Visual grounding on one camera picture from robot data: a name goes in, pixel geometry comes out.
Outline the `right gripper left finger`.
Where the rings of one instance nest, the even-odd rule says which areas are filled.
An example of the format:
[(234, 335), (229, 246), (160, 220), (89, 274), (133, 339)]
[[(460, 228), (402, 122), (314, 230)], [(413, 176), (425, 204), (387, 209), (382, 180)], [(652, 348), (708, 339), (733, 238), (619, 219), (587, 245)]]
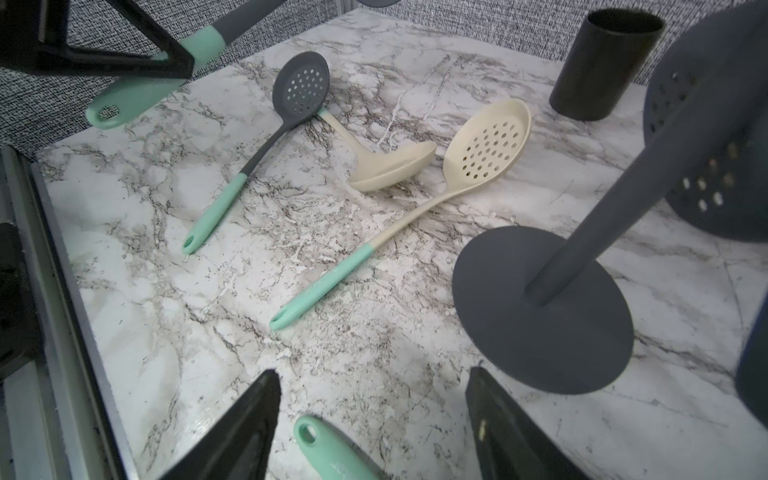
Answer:
[(165, 479), (263, 479), (278, 424), (281, 387), (264, 371)]

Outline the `cream skimmer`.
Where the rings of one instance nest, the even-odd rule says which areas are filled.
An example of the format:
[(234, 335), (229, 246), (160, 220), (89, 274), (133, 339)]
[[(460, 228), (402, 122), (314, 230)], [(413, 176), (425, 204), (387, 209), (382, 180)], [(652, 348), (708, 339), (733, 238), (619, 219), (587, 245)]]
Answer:
[(519, 98), (495, 102), (472, 116), (446, 150), (446, 188), (361, 245), (282, 306), (270, 320), (270, 329), (277, 331), (290, 326), (377, 249), (430, 209), (502, 178), (522, 156), (531, 128), (531, 111)]

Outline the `dark grey utensil rack stand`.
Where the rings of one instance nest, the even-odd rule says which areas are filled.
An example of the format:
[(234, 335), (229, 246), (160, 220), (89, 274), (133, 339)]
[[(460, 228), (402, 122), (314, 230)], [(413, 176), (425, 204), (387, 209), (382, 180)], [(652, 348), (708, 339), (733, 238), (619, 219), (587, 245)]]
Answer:
[(767, 113), (767, 5), (742, 5), (749, 20), (740, 43), (657, 136), (644, 140), (641, 153), (569, 237), (500, 227), (461, 251), (452, 280), (460, 322), (507, 375), (541, 391), (576, 395), (606, 387), (625, 370), (634, 343), (632, 317), (598, 259), (666, 201), (705, 154)]

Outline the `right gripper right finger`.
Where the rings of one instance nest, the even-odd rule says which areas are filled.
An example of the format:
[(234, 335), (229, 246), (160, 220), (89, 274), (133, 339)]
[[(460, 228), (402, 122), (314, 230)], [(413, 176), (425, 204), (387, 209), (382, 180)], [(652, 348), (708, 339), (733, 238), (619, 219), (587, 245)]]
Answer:
[(484, 368), (470, 370), (465, 399), (481, 479), (587, 477)]

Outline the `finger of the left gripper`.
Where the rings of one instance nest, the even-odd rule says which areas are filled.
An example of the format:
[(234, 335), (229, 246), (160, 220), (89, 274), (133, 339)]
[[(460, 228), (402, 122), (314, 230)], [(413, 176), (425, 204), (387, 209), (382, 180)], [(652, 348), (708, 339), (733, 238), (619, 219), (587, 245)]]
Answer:
[(187, 79), (194, 59), (136, 1), (3, 1), (1, 66), (35, 76)]

